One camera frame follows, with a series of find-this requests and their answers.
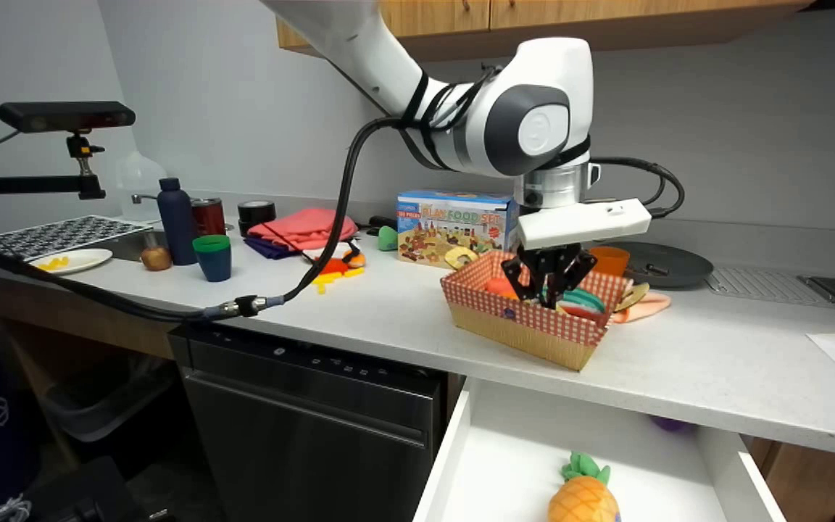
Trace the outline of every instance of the cardboard box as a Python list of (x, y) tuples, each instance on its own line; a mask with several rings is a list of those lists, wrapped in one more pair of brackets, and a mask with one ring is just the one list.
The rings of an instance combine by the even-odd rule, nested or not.
[(403, 191), (397, 197), (397, 257), (449, 267), (448, 252), (504, 251), (517, 203), (504, 196)]
[(581, 373), (604, 341), (613, 309), (623, 300), (629, 281), (590, 274), (581, 287), (596, 293), (607, 312), (569, 316), (530, 302), (487, 293), (484, 286), (503, 277), (504, 258), (507, 252), (487, 252), (480, 257), (469, 267), (440, 278), (453, 325)]

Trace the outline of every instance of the red basket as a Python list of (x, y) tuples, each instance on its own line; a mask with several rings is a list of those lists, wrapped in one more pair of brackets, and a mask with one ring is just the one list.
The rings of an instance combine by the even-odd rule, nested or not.
[(487, 293), (484, 286), (493, 277), (503, 277), (504, 258), (510, 257), (484, 252), (469, 267), (440, 278), (453, 325), (581, 373), (604, 341), (613, 312), (623, 300), (629, 278), (590, 274), (581, 287), (604, 302), (604, 315), (569, 316)]

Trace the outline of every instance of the yellow toy pineapple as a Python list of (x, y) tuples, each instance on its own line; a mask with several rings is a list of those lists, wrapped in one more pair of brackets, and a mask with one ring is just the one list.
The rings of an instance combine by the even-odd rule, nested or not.
[(564, 478), (549, 522), (620, 522), (619, 502), (607, 489), (613, 468), (597, 468), (593, 455), (581, 452), (569, 458)]

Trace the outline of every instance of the cereal box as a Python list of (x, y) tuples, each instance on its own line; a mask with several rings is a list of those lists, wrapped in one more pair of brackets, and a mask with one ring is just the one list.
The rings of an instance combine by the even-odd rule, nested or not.
[(397, 197), (397, 257), (449, 267), (448, 252), (504, 251), (517, 203), (504, 196), (403, 191)]

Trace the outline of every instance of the black stand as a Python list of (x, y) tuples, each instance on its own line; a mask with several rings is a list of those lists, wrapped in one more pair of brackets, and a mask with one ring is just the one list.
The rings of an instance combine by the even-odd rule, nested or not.
[(82, 133), (72, 133), (68, 141), (68, 151), (72, 161), (79, 161), (79, 178), (0, 178), (0, 196), (79, 191), (79, 202), (103, 202), (104, 191), (90, 170), (90, 157), (103, 155), (104, 149), (90, 146)]

